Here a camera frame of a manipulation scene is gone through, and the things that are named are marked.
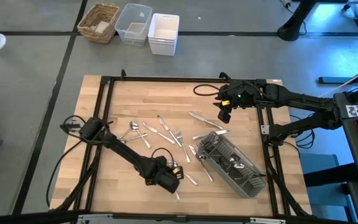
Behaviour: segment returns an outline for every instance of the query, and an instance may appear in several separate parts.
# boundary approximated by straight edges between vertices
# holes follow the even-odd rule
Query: gray floor
[[[86,10],[95,2],[99,1],[89,0]],[[123,8],[128,2],[178,14],[181,31],[275,32],[290,17],[278,0],[114,3]],[[0,0],[0,30],[71,31],[80,5],[80,0]],[[352,11],[342,13],[341,8],[342,4],[317,5],[306,19],[308,32],[358,32]],[[11,212],[68,39],[7,36],[7,46],[0,51],[0,138],[5,140],[0,146],[0,215]],[[47,210],[46,185],[67,138],[58,125],[73,113],[83,75],[119,75],[122,68],[136,76],[216,77],[226,72],[237,78],[275,78],[290,90],[320,95],[334,86],[317,85],[318,77],[358,73],[358,37],[301,37],[285,42],[278,37],[179,36],[174,57],[152,55],[148,44],[124,45],[119,37],[107,45],[76,37],[23,212]],[[291,113],[308,115],[300,110]],[[315,145],[302,152],[336,154],[340,164],[352,162],[342,129],[316,130]]]

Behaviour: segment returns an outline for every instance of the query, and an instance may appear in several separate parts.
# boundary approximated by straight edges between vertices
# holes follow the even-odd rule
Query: butcher block tabletop
[[[100,79],[101,76],[96,75],[84,76],[75,115],[85,120],[92,116]],[[268,82],[282,84],[280,80],[268,80]],[[273,215],[267,186],[256,198],[240,198],[206,162],[204,164],[213,176],[214,182],[208,180],[190,151],[188,154],[191,163],[187,163],[182,148],[177,144],[170,144],[143,127],[144,121],[166,136],[170,136],[157,120],[157,115],[160,115],[171,130],[180,129],[186,148],[188,144],[197,148],[198,141],[192,140],[193,136],[208,134],[217,129],[191,117],[188,112],[192,111],[231,130],[232,132],[225,134],[225,137],[237,146],[263,174],[266,174],[257,110],[254,108],[233,110],[230,123],[224,124],[217,118],[219,108],[213,105],[216,102],[214,96],[197,96],[193,93],[193,88],[199,84],[194,82],[114,82],[108,116],[108,121],[113,121],[110,124],[111,132],[117,137],[121,136],[128,130],[130,121],[136,122],[142,133],[149,134],[145,138],[151,143],[152,148],[148,149],[141,139],[129,141],[127,145],[147,157],[150,157],[154,149],[158,147],[167,148],[173,154],[175,161],[183,166],[185,173],[198,179],[199,185],[193,185],[188,179],[181,180],[177,189],[180,201],[176,201],[173,194],[160,186],[146,186],[145,180],[134,170],[133,165],[111,149],[104,147],[94,189],[92,212],[266,217]],[[212,83],[212,85],[219,87],[223,84]],[[107,88],[108,85],[106,85],[103,98],[106,97]],[[208,87],[198,89],[198,92],[202,93],[215,91]],[[100,118],[103,108],[104,100],[101,105]],[[275,123],[290,122],[287,107],[273,108],[272,111]],[[125,138],[135,136],[137,133],[131,131]],[[65,150],[77,141],[75,138],[68,137]],[[286,141],[295,144],[292,138]],[[59,206],[78,183],[85,147],[86,144],[81,143],[62,160],[50,208]],[[287,188],[302,208],[311,214],[298,152],[286,144],[280,146],[279,149]],[[158,151],[155,155],[170,157],[163,151]],[[276,185],[275,192],[278,211],[283,213],[281,195]],[[82,195],[80,208],[85,207],[86,196],[87,194]]]

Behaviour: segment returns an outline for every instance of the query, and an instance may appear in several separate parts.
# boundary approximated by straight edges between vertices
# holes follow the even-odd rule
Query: white plastic container
[[[142,47],[146,42],[151,18],[151,7],[128,3],[118,17],[114,28],[124,44]]]
[[[147,34],[153,54],[174,56],[178,31],[179,16],[155,13]]]

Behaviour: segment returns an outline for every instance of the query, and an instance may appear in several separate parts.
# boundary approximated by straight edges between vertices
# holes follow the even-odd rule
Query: metal cutlery basket
[[[265,175],[223,135],[211,132],[200,142],[198,154],[242,198],[254,198],[266,187]]]

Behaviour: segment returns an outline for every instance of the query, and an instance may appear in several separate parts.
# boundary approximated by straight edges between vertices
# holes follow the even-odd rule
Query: fork
[[[177,139],[182,143],[181,146],[183,148],[183,151],[185,152],[185,156],[186,156],[186,161],[187,162],[191,162],[190,161],[190,157],[189,155],[187,154],[187,151],[186,151],[186,148],[185,148],[185,144],[183,143],[183,136],[181,135],[181,131],[179,129],[177,129],[175,131],[175,136],[177,137]]]

